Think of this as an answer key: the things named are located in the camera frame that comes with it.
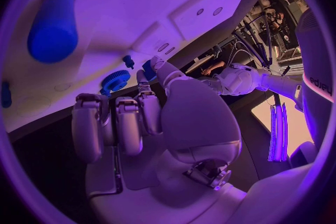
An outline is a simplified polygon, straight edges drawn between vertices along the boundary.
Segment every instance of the blue object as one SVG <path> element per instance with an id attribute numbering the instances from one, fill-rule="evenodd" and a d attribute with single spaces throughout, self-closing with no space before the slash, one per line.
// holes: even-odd
<path id="1" fill-rule="evenodd" d="M 130 74 L 127 70 L 116 71 L 109 76 L 105 77 L 101 83 L 101 94 L 110 96 L 110 91 L 119 91 L 127 85 L 127 81 L 130 79 Z"/>
<path id="2" fill-rule="evenodd" d="M 30 55 L 43 63 L 56 63 L 76 48 L 78 35 L 74 0 L 43 0 L 28 35 Z"/>
<path id="3" fill-rule="evenodd" d="M 153 71 L 151 67 L 151 60 L 148 60 L 147 62 L 145 62 L 142 68 L 144 70 L 144 76 L 146 77 L 148 81 L 152 81 L 156 78 L 156 73 Z"/>
<path id="4" fill-rule="evenodd" d="M 126 67 L 127 68 L 131 68 L 131 69 L 134 69 L 134 61 L 131 59 L 130 55 L 126 55 L 124 58 L 123 58 L 123 62 L 126 64 Z"/>
<path id="5" fill-rule="evenodd" d="M 1 85 L 1 106 L 3 108 L 9 108 L 12 105 L 12 94 L 10 91 L 10 84 L 8 82 L 2 82 Z"/>

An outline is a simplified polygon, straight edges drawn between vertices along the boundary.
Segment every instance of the person's hand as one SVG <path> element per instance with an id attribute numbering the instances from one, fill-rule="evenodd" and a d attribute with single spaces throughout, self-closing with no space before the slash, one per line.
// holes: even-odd
<path id="1" fill-rule="evenodd" d="M 207 69 L 202 71 L 202 75 L 204 75 L 204 76 L 208 76 L 210 73 L 211 73 L 210 68 L 207 68 Z"/>

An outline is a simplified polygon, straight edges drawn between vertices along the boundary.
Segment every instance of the person's arm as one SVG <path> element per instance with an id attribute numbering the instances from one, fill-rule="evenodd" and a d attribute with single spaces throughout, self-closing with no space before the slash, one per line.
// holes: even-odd
<path id="1" fill-rule="evenodd" d="M 218 67 L 222 67 L 222 66 L 225 66 L 225 62 L 221 60 L 218 63 L 215 63 L 215 64 L 211 65 L 210 67 L 208 67 L 207 69 L 203 70 L 202 75 L 207 76 L 211 73 L 212 70 L 214 70 Z"/>

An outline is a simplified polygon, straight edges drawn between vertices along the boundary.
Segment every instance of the circular hole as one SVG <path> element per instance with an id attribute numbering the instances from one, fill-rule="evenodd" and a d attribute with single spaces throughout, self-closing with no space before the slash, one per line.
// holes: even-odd
<path id="1" fill-rule="evenodd" d="M 214 12 L 213 12 L 213 15 L 215 16 L 215 15 L 218 15 L 221 11 L 222 11 L 222 7 L 219 7 L 219 8 L 217 8 Z"/>
<path id="2" fill-rule="evenodd" d="M 198 16 L 198 15 L 201 15 L 201 14 L 203 13 L 203 11 L 204 11 L 203 8 L 201 8 L 199 11 L 197 11 L 197 16 Z"/>

